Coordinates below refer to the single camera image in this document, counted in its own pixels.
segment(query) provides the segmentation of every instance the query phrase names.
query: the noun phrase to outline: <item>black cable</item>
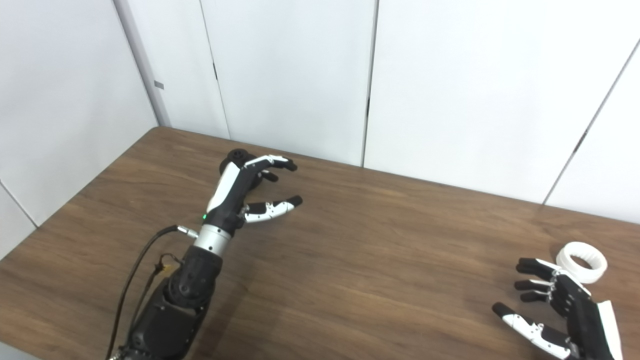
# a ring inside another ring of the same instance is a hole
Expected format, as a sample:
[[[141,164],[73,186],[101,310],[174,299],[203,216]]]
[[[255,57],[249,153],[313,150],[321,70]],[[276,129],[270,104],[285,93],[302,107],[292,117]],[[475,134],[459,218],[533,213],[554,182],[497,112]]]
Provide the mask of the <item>black cable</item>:
[[[142,307],[142,303],[144,302],[145,297],[147,296],[147,292],[149,291],[149,289],[151,289],[151,284],[153,284],[156,276],[164,270],[164,264],[162,262],[162,259],[165,256],[170,256],[176,263],[182,265],[182,261],[178,259],[176,255],[169,254],[169,253],[160,255],[160,258],[158,259],[158,263],[156,264],[154,271],[151,273],[151,275],[149,275],[149,278],[147,279],[147,283],[145,285],[145,289],[142,291],[142,295],[140,295],[140,299],[138,299],[138,303],[136,304],[136,310],[133,312],[133,316],[131,317],[131,324],[129,324],[129,333],[127,334],[127,339],[131,338],[131,334],[133,333],[133,327],[134,325],[136,325],[138,312],[140,311],[140,307]]]
[[[153,237],[149,239],[145,247],[142,248],[142,251],[138,256],[138,259],[133,264],[133,267],[131,268],[131,272],[129,273],[129,276],[125,282],[124,288],[122,289],[122,294],[120,294],[120,300],[118,301],[118,309],[116,310],[116,318],[113,321],[113,329],[111,330],[111,340],[109,341],[109,349],[107,350],[107,356],[104,358],[104,360],[109,360],[111,358],[111,351],[113,351],[113,345],[116,341],[116,335],[118,334],[118,324],[120,323],[120,315],[122,314],[122,306],[124,305],[124,298],[127,296],[127,290],[129,289],[129,285],[131,285],[131,280],[133,279],[133,276],[136,274],[136,271],[138,271],[138,267],[142,262],[142,258],[144,258],[145,254],[147,253],[151,245],[153,245],[156,242],[156,240],[158,240],[158,238],[168,233],[172,233],[174,231],[178,231],[178,225],[165,227],[164,229],[158,231],[155,235],[153,235]]]

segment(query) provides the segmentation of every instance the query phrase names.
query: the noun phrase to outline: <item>robotic arm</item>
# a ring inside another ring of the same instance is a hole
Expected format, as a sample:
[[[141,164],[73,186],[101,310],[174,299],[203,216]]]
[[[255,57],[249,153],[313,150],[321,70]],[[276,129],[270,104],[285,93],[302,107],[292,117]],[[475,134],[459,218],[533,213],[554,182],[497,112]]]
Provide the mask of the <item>robotic arm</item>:
[[[567,360],[622,360],[618,325],[611,301],[595,303],[591,293],[560,266],[540,259],[520,258],[516,270],[538,276],[540,280],[515,283],[528,290],[520,300],[544,301],[567,321],[565,334],[543,323],[517,314],[497,302],[493,312],[529,341],[555,356]]]
[[[277,181],[267,169],[298,167],[282,156],[257,158],[245,150],[231,151],[220,165],[222,176],[207,205],[202,229],[181,231],[195,243],[185,253],[180,267],[162,280],[129,332],[127,343],[112,357],[117,360],[181,360],[207,314],[222,256],[229,241],[244,223],[260,222],[284,215],[302,203],[300,196],[287,200],[244,204],[247,193],[262,179]]]

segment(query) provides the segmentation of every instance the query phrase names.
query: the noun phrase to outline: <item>white ring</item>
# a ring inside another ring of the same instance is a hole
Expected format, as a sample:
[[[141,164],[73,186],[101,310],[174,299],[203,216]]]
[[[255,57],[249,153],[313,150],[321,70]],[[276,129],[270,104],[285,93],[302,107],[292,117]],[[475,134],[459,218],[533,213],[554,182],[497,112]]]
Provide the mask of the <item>white ring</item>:
[[[590,269],[578,265],[571,257],[586,261]],[[556,264],[565,269],[583,284],[593,284],[607,269],[607,259],[602,253],[587,243],[577,241],[566,244],[556,257]]]

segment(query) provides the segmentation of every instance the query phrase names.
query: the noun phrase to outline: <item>white wall panel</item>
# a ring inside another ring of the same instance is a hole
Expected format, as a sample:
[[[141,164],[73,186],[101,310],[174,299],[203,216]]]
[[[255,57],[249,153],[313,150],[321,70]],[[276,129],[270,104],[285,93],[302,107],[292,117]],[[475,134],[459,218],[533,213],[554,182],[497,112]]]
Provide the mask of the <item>white wall panel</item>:
[[[640,2],[380,1],[365,166],[542,202]]]
[[[202,0],[231,139],[359,165],[374,0]]]
[[[3,186],[0,186],[0,259],[24,240],[35,226],[13,201]]]
[[[0,178],[41,224],[156,120],[110,0],[0,9]]]
[[[163,124],[229,138],[199,0],[115,1]]]
[[[7,360],[38,360],[37,357],[31,356],[16,348],[12,348],[7,344],[0,343],[0,359]]]
[[[640,224],[639,136],[636,50],[547,204]]]

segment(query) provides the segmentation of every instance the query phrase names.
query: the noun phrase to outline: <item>wooden table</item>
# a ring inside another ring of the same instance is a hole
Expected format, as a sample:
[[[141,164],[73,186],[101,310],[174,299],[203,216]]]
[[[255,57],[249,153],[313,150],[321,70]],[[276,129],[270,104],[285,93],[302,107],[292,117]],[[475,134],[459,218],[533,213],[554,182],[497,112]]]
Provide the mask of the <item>wooden table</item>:
[[[103,359],[141,247],[171,224],[199,229],[235,147],[281,153],[163,127],[145,135],[0,262],[0,341],[43,360]],[[623,353],[640,358],[640,225],[286,155],[299,170],[248,200],[305,202],[237,232],[188,359],[549,359],[491,305],[564,329],[546,304],[520,303],[513,282],[525,278],[519,257],[553,260],[569,241],[609,259],[589,288],[613,301]],[[176,234],[151,250],[124,324],[157,256],[188,245]]]

